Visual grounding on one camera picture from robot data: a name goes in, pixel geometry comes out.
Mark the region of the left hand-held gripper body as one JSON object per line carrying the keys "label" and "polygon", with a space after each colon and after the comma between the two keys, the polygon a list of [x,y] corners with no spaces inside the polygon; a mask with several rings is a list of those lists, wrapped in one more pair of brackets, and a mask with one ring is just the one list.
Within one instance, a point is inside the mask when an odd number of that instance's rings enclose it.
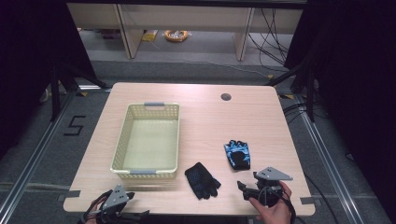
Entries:
{"label": "left hand-held gripper body", "polygon": [[[106,201],[100,205],[96,214],[101,224],[139,224],[149,215],[149,210],[147,210],[124,217],[121,212],[127,203],[131,201],[127,199],[126,193],[123,186],[117,185]],[[81,224],[83,224],[83,218],[88,212],[89,208],[83,213]]]}

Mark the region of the person's right hand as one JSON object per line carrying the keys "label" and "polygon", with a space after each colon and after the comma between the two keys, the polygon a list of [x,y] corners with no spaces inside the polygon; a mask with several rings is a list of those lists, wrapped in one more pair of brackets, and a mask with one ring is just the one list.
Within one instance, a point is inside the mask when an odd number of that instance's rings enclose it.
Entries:
{"label": "person's right hand", "polygon": [[280,181],[279,184],[284,192],[282,198],[274,206],[264,206],[254,198],[248,200],[259,212],[256,219],[262,221],[264,224],[291,224],[292,212],[287,205],[287,201],[291,196],[291,190],[284,182]]}

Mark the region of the yellow packet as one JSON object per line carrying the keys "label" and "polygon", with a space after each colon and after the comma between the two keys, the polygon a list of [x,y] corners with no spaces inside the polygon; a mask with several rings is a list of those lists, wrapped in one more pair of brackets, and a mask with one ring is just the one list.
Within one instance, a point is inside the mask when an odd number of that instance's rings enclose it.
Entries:
{"label": "yellow packet", "polygon": [[152,42],[155,40],[157,34],[158,34],[157,30],[147,30],[143,33],[141,40]]}

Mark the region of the person's left hand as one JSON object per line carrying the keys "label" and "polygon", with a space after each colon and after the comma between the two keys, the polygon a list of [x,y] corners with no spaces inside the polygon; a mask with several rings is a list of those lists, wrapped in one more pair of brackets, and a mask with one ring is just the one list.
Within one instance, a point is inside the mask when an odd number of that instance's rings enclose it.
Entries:
{"label": "person's left hand", "polygon": [[88,214],[83,218],[83,224],[101,224],[97,217],[96,211],[105,200],[106,199],[103,198],[99,201],[92,201]]}

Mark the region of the pale wooden bench frame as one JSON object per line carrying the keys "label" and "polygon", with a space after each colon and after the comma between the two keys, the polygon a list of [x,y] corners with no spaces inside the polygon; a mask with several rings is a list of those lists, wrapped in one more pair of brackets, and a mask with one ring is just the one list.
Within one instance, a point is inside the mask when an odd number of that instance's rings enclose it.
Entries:
{"label": "pale wooden bench frame", "polygon": [[69,3],[78,28],[118,29],[129,59],[135,57],[145,30],[230,32],[236,59],[242,61],[250,33],[292,35],[300,9],[258,7],[185,7]]}

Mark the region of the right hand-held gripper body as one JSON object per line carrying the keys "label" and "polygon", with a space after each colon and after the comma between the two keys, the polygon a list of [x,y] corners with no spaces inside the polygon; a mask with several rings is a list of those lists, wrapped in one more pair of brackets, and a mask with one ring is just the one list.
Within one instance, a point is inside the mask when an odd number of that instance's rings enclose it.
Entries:
{"label": "right hand-held gripper body", "polygon": [[280,185],[281,180],[291,181],[292,177],[274,167],[267,167],[259,172],[254,172],[253,177],[257,179],[257,189],[254,190],[253,198],[258,200],[262,205],[272,207],[279,197],[283,194],[283,187]]}

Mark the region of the black metal stand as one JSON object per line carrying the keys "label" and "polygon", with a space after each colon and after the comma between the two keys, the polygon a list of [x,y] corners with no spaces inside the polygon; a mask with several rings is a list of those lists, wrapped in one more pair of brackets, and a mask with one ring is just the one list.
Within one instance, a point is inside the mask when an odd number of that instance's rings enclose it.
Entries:
{"label": "black metal stand", "polygon": [[58,62],[52,66],[50,72],[50,88],[52,95],[52,116],[51,121],[55,121],[61,113],[61,99],[58,82],[61,82],[67,91],[76,91],[78,84],[75,77],[82,77],[100,89],[109,89],[110,86],[96,77],[96,74],[85,72],[69,63]]}
{"label": "black metal stand", "polygon": [[294,77],[294,81],[291,84],[291,91],[293,93],[301,93],[303,89],[306,89],[306,112],[307,116],[312,122],[315,121],[313,106],[314,106],[314,82],[315,76],[312,72],[311,65],[308,62],[302,62],[288,72],[284,73],[280,77],[271,79],[267,86],[274,87],[275,85],[283,82],[289,77]]}

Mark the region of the metal floor rail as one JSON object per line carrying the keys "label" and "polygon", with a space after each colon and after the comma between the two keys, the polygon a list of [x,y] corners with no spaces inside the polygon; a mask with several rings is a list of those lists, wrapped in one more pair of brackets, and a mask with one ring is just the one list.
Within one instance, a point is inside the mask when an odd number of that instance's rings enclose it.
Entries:
{"label": "metal floor rail", "polygon": [[303,112],[303,121],[308,130],[324,168],[332,182],[336,195],[346,212],[350,224],[364,224],[364,219],[353,199],[346,182],[338,171],[332,156],[327,149],[314,121],[308,117],[307,112]]}
{"label": "metal floor rail", "polygon": [[29,159],[23,166],[18,179],[10,185],[7,196],[0,203],[0,224],[7,224],[12,217],[23,193],[37,169],[38,164],[42,161],[47,149],[49,148],[50,142],[64,118],[64,113],[67,107],[70,105],[75,95],[76,93],[74,91],[70,91],[64,95],[60,111],[56,112],[55,116],[50,118],[46,130],[40,136],[38,143],[35,145],[35,149],[32,151]]}

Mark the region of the pale yellow plastic basket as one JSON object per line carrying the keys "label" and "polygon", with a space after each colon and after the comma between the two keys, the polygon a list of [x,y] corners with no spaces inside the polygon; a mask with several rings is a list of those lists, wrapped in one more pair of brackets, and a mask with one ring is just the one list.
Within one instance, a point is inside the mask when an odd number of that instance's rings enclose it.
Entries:
{"label": "pale yellow plastic basket", "polygon": [[122,179],[172,179],[178,167],[180,105],[130,104],[110,171]]}

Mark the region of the blue and black glove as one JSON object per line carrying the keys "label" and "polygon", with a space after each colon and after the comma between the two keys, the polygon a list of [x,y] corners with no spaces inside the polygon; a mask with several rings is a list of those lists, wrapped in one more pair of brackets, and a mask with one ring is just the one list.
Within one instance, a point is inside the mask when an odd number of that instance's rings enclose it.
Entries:
{"label": "blue and black glove", "polygon": [[235,171],[250,169],[250,153],[247,143],[231,140],[223,147],[226,157]]}

